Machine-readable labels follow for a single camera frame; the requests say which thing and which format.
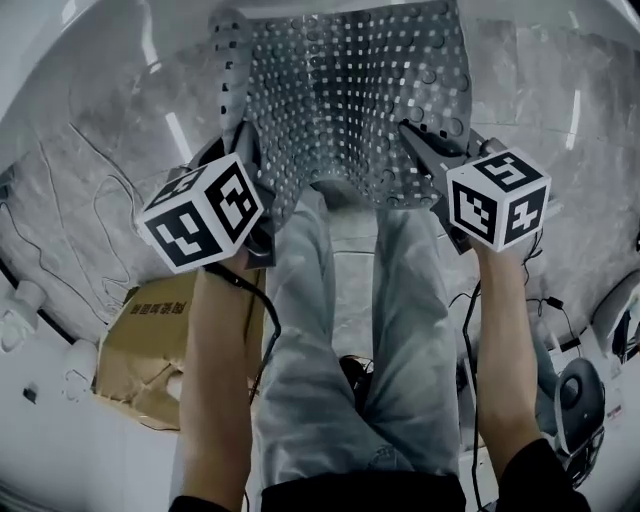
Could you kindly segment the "grey perforated bath mat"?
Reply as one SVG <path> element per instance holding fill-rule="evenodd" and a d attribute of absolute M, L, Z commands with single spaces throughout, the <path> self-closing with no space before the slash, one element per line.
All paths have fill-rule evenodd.
<path fill-rule="evenodd" d="M 375 208 L 438 199 L 398 127 L 449 150 L 467 145 L 472 85 L 456 0 L 255 19 L 219 8 L 209 31 L 223 132 L 243 120 L 256 128 L 257 180 L 275 219 L 321 180 L 347 182 Z"/>

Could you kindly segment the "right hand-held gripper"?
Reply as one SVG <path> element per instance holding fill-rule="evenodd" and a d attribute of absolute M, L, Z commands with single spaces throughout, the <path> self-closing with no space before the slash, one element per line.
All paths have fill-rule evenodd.
<path fill-rule="evenodd" d="M 458 151 L 408 123 L 398 134 L 441 195 L 433 210 L 458 253 L 473 240 L 501 252 L 542 230 L 552 178 L 526 152 L 477 134 Z"/>

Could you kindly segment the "white rounded appliance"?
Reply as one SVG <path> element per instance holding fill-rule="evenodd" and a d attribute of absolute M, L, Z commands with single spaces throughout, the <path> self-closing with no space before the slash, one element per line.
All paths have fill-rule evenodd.
<path fill-rule="evenodd" d="M 625 276 L 596 307 L 591 327 L 601 350 L 621 363 L 640 345 L 640 270 Z"/>

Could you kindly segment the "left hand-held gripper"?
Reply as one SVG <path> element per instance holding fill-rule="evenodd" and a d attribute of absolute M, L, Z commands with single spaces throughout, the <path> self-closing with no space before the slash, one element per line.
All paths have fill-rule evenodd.
<path fill-rule="evenodd" d="M 242 121 L 234 153 L 222 138 L 210 140 L 187 164 L 190 171 L 167 182 L 137 216 L 141 238 L 175 274 L 248 253 L 249 269 L 275 263 L 273 196 L 257 183 L 259 135 Z"/>

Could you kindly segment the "black power adapter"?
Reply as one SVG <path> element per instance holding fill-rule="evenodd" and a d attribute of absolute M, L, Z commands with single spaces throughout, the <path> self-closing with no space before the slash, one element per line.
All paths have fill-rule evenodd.
<path fill-rule="evenodd" d="M 528 299 L 528 302 L 534 302 L 537 305 L 537 312 L 539 316 L 542 315 L 542 311 L 545 305 L 559 311 L 564 310 L 564 302 L 553 296 L 546 298 L 530 298 Z"/>

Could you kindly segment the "person's light blue jeans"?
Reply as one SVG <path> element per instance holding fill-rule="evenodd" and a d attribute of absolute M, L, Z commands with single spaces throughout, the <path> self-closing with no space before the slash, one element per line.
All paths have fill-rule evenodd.
<path fill-rule="evenodd" d="M 457 345 L 434 215 L 381 210 L 374 259 L 374 372 L 362 411 L 332 346 L 334 256 L 312 189 L 276 236 L 267 293 L 281 324 L 256 430 L 265 486 L 360 471 L 456 477 Z"/>

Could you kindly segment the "person's right forearm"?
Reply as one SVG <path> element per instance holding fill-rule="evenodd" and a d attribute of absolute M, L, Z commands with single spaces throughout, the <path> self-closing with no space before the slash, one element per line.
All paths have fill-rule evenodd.
<path fill-rule="evenodd" d="M 479 431 L 493 469 L 541 437 L 535 418 L 537 359 L 518 255 L 474 242 L 481 285 L 477 358 Z"/>

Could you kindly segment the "person's black shirt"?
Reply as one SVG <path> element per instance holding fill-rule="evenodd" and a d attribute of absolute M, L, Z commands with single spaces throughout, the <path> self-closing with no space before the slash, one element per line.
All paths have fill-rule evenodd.
<path fill-rule="evenodd" d="M 407 471 L 326 474 L 278 484 L 260 512 L 465 512 L 457 477 Z M 495 512 L 591 512 L 544 439 L 521 449 L 499 483 Z"/>

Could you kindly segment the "large flattened cardboard box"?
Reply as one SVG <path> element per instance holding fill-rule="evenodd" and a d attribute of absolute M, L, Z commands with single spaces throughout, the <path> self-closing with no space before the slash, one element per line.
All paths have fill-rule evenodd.
<path fill-rule="evenodd" d="M 135 288 L 100 349 L 94 394 L 157 431 L 179 431 L 188 317 L 197 274 Z"/>

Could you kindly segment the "person's left forearm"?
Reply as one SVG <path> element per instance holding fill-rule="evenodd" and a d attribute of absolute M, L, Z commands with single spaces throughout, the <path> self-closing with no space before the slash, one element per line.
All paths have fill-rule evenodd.
<path fill-rule="evenodd" d="M 183 494 L 240 512 L 251 470 L 245 292 L 196 274 L 180 397 Z"/>

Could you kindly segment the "grey round-back chair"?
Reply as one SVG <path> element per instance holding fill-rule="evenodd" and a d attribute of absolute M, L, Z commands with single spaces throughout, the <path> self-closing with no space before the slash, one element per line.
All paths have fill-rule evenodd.
<path fill-rule="evenodd" d="M 577 489 L 591 474 L 605 434 L 605 388 L 585 358 L 569 362 L 554 395 L 556 454 Z"/>

